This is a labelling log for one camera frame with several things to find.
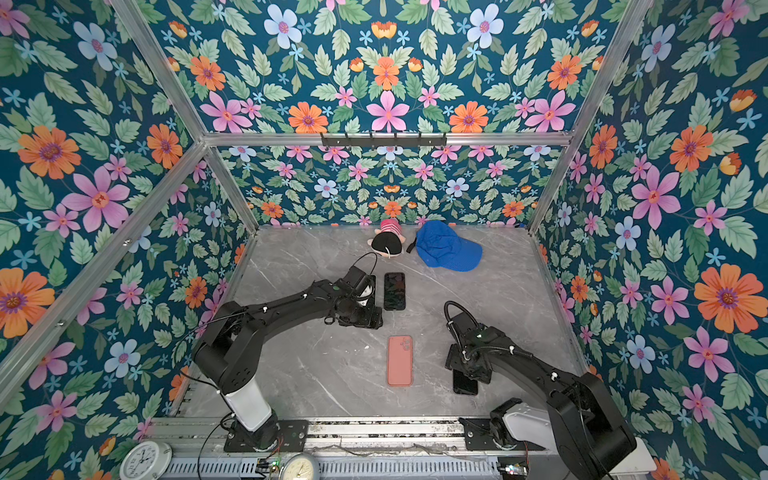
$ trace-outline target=black smartphone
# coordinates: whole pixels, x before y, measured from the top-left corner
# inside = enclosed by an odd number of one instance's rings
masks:
[[[403,272],[384,274],[384,310],[406,309],[406,275]]]

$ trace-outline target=marble surface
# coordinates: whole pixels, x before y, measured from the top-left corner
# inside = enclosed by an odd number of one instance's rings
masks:
[[[408,238],[416,228],[404,227]],[[403,311],[383,312],[378,330],[339,325],[321,319],[287,330],[267,342],[257,372],[258,384],[278,415],[487,415],[507,399],[529,394],[495,373],[477,396],[452,391],[445,358],[452,343],[442,307],[455,300],[479,322],[507,333],[545,362],[575,372],[575,351],[558,324],[527,232],[523,229],[455,227],[480,243],[484,253],[472,272],[427,267],[414,251],[379,258],[376,304],[382,305],[387,272],[406,275]],[[335,281],[361,254],[373,231],[359,228],[303,227],[260,230],[258,244],[234,299],[241,305],[277,300],[313,281]],[[368,256],[358,264],[372,266]],[[387,340],[413,338],[413,384],[386,382]],[[221,416],[227,407],[212,388],[197,384],[180,412],[183,416]]]

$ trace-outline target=pink phone case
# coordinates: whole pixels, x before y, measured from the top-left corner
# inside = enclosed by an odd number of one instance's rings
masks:
[[[408,335],[389,337],[386,382],[389,386],[413,384],[413,339]]]

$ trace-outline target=plush toy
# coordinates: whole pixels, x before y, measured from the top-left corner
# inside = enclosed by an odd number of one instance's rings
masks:
[[[396,218],[388,218],[382,220],[381,228],[376,229],[376,236],[368,240],[368,245],[382,257],[391,258],[402,253],[405,242],[400,223]]]

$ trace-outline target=cap brim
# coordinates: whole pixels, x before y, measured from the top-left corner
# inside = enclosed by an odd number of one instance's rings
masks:
[[[480,264],[482,258],[482,246],[471,240],[459,237],[462,247],[455,257],[440,266],[456,272],[468,272]]]

